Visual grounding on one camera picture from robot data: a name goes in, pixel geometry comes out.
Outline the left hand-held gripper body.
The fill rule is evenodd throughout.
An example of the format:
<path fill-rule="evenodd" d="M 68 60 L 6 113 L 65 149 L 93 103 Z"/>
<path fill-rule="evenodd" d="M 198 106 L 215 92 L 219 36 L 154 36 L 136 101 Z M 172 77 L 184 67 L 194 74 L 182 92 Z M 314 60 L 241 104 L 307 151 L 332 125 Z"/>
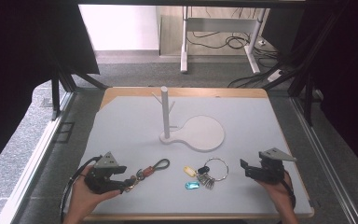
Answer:
<path fill-rule="evenodd" d="M 120 166 L 116 159 L 111 152 L 107 152 L 90 168 L 86 174 L 85 183 L 88 188 L 96 194 L 118 190 L 120 189 L 118 182 L 111 180 L 110 177 L 119 172 Z"/>

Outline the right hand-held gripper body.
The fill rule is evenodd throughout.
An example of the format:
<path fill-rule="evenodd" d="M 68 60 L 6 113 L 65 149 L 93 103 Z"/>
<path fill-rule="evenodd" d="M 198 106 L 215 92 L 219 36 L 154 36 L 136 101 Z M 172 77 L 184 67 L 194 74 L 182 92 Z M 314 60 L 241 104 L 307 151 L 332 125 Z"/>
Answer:
<path fill-rule="evenodd" d="M 259 171 L 260 179 L 258 181 L 262 181 L 268 184 L 277 184 L 284 180 L 284 161 L 296 162 L 295 157 L 277 149 L 276 147 L 266 151 L 260 151 L 259 158 L 261 159 L 261 166 L 252 166 L 251 170 Z"/>

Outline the brown leather strap keychain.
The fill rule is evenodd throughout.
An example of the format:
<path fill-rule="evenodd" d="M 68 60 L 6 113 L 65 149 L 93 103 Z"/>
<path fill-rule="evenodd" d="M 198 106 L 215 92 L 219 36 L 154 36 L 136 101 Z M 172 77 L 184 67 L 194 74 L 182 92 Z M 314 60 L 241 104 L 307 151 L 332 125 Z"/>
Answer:
<path fill-rule="evenodd" d="M 168 159 L 161 159 L 152 166 L 148 166 L 144 169 L 140 169 L 136 172 L 135 175 L 131 176 L 133 181 L 132 185 L 125 189 L 126 192 L 130 192 L 136 187 L 141 181 L 144 181 L 147 177 L 151 176 L 156 171 L 165 170 L 170 166 L 171 162 Z"/>

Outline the person's left hand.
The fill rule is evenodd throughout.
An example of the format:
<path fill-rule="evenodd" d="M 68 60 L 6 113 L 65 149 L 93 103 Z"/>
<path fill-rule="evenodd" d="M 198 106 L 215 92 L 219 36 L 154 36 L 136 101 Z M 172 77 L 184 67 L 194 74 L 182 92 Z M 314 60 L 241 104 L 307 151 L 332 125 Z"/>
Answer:
<path fill-rule="evenodd" d="M 112 199 L 120 194 L 119 190 L 108 191 L 103 194 L 93 193 L 86 185 L 85 177 L 92 168 L 88 165 L 76 179 L 70 200 L 67 216 L 77 215 L 80 220 L 90 214 L 96 206 L 106 200 Z"/>

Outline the person's right hand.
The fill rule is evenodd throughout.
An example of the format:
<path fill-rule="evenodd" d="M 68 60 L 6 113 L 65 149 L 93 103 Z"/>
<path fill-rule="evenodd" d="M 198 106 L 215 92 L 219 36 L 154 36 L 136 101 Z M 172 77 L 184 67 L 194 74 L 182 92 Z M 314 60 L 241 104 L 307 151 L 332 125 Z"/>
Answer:
<path fill-rule="evenodd" d="M 289 191 L 284 184 L 279 183 L 276 185 L 267 184 L 265 182 L 258 181 L 268 193 L 270 199 L 273 201 L 278 213 L 280 211 L 293 210 L 292 202 L 289 196 Z"/>

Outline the bunch of silver keys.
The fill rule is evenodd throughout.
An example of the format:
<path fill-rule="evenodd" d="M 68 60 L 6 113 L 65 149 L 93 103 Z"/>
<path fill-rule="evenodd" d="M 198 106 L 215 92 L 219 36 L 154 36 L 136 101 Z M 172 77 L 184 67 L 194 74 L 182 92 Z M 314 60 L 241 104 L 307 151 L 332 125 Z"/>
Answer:
<path fill-rule="evenodd" d="M 213 189 L 215 179 L 210 177 L 208 174 L 197 174 L 197 179 L 206 189 Z"/>

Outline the white paper sheet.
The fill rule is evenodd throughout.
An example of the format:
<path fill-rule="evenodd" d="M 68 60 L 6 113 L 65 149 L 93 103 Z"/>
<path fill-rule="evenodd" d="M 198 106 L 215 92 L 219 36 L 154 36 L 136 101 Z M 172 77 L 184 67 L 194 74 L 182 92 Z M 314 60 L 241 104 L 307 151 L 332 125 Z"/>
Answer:
<path fill-rule="evenodd" d="M 152 96 L 120 96 L 96 114 L 83 158 L 111 152 L 127 167 L 118 179 L 163 158 L 170 166 L 141 181 L 130 192 L 100 203 L 93 219 L 229 219 L 275 217 L 277 212 L 266 191 L 247 177 L 240 159 L 252 166 L 259 163 L 259 152 L 288 146 L 267 98 L 175 97 L 170 123 L 181 127 L 188 119 L 206 115 L 217 119 L 226 137 L 217 149 L 198 152 L 182 143 L 165 145 L 162 109 Z M 198 181 L 184 172 L 208 166 L 215 179 L 213 189 L 202 184 L 186 189 L 185 183 Z"/>

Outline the white key holder stand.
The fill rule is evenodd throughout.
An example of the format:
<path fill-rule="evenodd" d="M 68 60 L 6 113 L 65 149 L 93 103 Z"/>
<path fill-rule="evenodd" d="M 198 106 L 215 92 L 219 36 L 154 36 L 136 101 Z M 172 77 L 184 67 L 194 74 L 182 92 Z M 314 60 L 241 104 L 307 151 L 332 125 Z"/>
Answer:
<path fill-rule="evenodd" d="M 182 143 L 198 152 L 210 152 L 222 145 L 226 133 L 222 124 L 215 118 L 198 115 L 188 119 L 181 127 L 170 125 L 170 112 L 174 103 L 169 104 L 169 90 L 160 88 L 160 96 L 152 95 L 162 108 L 163 132 L 159 140 L 163 144 Z"/>

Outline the black metal stand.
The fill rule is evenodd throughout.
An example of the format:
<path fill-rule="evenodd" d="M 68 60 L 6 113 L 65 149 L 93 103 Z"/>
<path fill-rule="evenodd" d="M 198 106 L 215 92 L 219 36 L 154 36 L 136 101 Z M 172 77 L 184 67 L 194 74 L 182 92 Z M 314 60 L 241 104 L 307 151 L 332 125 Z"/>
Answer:
<path fill-rule="evenodd" d="M 305 91 L 303 118 L 312 125 L 311 120 L 311 105 L 312 105 L 312 91 L 314 82 L 310 72 L 311 66 L 314 64 L 318 52 L 321 50 L 326 38 L 331 33 L 331 30 L 337 23 L 339 18 L 338 12 L 331 12 L 320 21 L 312 33 L 305 39 L 305 41 L 296 49 L 287 59 L 287 62 L 292 60 L 299 60 L 300 64 L 291 72 L 288 72 L 271 83 L 263 86 L 265 91 L 282 84 L 284 81 L 293 78 L 292 84 L 289 86 L 287 93 L 290 96 L 298 96 L 302 91 Z"/>
<path fill-rule="evenodd" d="M 99 82 L 97 79 L 91 77 L 87 73 L 81 73 L 74 69 L 72 69 L 70 72 L 65 72 L 64 69 L 59 65 L 53 70 L 51 76 L 52 120 L 56 120 L 62 112 L 60 105 L 60 85 L 62 85 L 63 88 L 68 92 L 74 92 L 77 89 L 73 75 L 82 78 L 100 90 L 108 89 L 107 85 Z"/>

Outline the white power strip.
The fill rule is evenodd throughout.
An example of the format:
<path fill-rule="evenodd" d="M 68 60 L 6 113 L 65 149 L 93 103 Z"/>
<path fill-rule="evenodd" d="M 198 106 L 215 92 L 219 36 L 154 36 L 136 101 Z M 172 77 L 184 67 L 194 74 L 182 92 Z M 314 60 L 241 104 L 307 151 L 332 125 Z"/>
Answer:
<path fill-rule="evenodd" d="M 283 70 L 278 69 L 268 77 L 268 82 L 273 82 L 283 74 Z"/>

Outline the black curtain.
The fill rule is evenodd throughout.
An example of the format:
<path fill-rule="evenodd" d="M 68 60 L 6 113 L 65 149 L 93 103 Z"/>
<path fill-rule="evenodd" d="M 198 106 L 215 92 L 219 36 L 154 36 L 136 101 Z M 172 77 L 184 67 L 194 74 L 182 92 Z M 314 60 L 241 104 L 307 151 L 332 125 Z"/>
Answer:
<path fill-rule="evenodd" d="M 298 21 L 289 88 L 318 88 L 322 111 L 358 159 L 358 0 L 306 0 Z"/>
<path fill-rule="evenodd" d="M 0 0 L 0 154 L 38 85 L 58 74 L 97 74 L 76 0 Z"/>

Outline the aluminium rail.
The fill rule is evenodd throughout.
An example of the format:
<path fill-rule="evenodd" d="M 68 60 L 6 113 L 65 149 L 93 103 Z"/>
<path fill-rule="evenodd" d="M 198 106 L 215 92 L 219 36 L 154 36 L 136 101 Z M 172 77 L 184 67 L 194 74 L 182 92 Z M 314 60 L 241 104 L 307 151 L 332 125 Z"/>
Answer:
<path fill-rule="evenodd" d="M 350 224 L 358 224 L 358 211 L 350 197 L 350 194 L 338 177 L 336 169 L 328 158 L 317 133 L 303 116 L 305 110 L 296 98 L 291 98 L 290 101 L 347 220 Z"/>
<path fill-rule="evenodd" d="M 10 196 L 6 200 L 5 206 L 0 213 L 0 224 L 12 224 L 16 215 L 20 211 L 21 205 L 28 189 L 32 185 L 38 167 L 46 156 L 54 134 L 59 129 L 62 123 L 62 118 L 68 111 L 68 105 L 73 98 L 74 95 L 71 92 L 66 92 L 59 100 L 58 108 L 61 110 L 61 114 L 55 119 L 53 119 L 52 116 L 49 117 L 48 123 L 46 124 L 46 127 L 41 134 L 33 153 L 31 154 L 26 165 L 23 167 L 21 176 L 18 178 L 15 187 L 11 191 Z"/>

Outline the white desk frame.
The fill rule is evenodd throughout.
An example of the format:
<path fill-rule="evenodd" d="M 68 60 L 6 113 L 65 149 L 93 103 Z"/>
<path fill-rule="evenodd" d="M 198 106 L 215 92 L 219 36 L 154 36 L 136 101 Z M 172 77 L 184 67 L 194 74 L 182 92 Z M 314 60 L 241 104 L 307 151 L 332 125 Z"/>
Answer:
<path fill-rule="evenodd" d="M 181 47 L 180 71 L 187 72 L 187 33 L 188 32 L 221 32 L 221 33 L 247 33 L 251 35 L 250 43 L 244 46 L 249 64 L 255 74 L 260 73 L 253 54 L 255 43 L 266 10 L 261 8 L 256 19 L 216 19 L 188 17 L 188 7 L 183 7 L 183 40 Z"/>

